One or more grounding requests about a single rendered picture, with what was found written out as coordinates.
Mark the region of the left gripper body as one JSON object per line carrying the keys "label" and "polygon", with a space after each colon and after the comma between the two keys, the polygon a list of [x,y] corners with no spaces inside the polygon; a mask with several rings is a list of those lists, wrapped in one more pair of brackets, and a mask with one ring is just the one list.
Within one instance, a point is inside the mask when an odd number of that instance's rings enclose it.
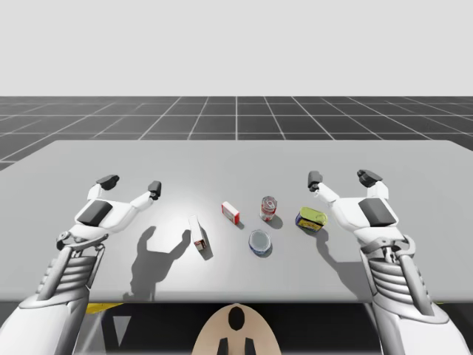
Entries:
{"label": "left gripper body", "polygon": [[69,232],[75,239],[91,240],[123,231],[134,218],[135,208],[131,203],[89,200],[76,214]]}

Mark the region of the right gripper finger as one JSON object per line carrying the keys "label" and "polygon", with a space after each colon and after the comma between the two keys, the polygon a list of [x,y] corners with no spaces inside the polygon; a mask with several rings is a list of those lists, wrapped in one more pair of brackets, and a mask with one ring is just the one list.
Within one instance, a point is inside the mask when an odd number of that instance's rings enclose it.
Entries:
{"label": "right gripper finger", "polygon": [[359,182],[367,188],[367,197],[379,197],[389,199],[389,189],[384,184],[383,178],[366,169],[357,171]]}
{"label": "right gripper finger", "polygon": [[310,171],[307,176],[307,187],[314,197],[325,203],[329,209],[339,199],[339,196],[323,183],[323,176],[318,171]]}

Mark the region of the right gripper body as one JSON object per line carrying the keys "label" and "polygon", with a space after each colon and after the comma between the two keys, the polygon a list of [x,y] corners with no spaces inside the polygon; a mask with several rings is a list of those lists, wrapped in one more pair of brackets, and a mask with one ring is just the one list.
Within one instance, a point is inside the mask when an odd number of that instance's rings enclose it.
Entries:
{"label": "right gripper body", "polygon": [[337,224],[353,233],[358,241],[403,240],[398,216],[383,198],[342,197],[330,204],[330,210]]}

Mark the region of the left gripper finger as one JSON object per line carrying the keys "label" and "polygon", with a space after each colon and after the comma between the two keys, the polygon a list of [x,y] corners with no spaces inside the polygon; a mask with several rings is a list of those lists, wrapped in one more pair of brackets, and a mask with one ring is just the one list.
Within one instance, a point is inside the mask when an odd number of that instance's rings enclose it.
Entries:
{"label": "left gripper finger", "polygon": [[161,196],[162,183],[154,180],[148,185],[148,191],[136,197],[129,204],[138,212],[143,212],[149,208]]}
{"label": "left gripper finger", "polygon": [[107,175],[97,180],[95,184],[89,189],[87,200],[96,200],[102,198],[104,192],[115,188],[120,177],[118,175]]}

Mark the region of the green and blue rectangular can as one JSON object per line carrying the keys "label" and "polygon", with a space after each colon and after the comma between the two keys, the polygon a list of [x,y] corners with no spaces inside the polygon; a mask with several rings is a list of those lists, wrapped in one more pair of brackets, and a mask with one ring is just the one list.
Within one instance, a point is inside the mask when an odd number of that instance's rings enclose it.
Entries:
{"label": "green and blue rectangular can", "polygon": [[296,225],[307,231],[318,232],[327,224],[328,217],[324,212],[310,207],[301,207],[296,216]]}

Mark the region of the red and white can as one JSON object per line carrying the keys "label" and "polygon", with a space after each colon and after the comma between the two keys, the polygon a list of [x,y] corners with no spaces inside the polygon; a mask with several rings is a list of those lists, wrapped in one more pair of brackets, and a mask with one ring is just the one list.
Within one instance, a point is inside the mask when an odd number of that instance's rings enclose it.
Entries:
{"label": "red and white can", "polygon": [[265,222],[271,221],[276,213],[277,201],[272,196],[262,198],[259,216]]}

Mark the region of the blue flat can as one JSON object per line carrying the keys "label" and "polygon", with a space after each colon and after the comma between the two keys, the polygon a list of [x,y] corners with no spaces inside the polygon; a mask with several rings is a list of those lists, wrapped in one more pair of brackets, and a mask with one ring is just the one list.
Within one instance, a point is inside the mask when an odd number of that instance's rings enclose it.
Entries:
{"label": "blue flat can", "polygon": [[270,236],[263,230],[254,230],[248,238],[251,251],[257,255],[267,254],[272,246]]}

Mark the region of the red and white carton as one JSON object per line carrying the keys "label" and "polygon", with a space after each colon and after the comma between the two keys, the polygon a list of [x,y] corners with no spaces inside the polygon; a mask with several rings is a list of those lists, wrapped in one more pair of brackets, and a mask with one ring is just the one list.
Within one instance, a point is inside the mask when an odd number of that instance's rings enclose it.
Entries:
{"label": "red and white carton", "polygon": [[190,216],[188,219],[189,227],[191,231],[191,238],[198,251],[202,251],[206,248],[205,238],[203,236],[202,229],[200,227],[199,220],[196,215]]}

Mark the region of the tan robot part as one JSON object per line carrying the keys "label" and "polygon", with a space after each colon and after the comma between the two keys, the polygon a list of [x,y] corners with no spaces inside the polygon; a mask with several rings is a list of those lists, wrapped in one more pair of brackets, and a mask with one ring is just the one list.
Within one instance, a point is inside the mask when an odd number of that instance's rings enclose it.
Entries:
{"label": "tan robot part", "polygon": [[191,355],[282,355],[273,330],[254,309],[227,305],[204,324]]}

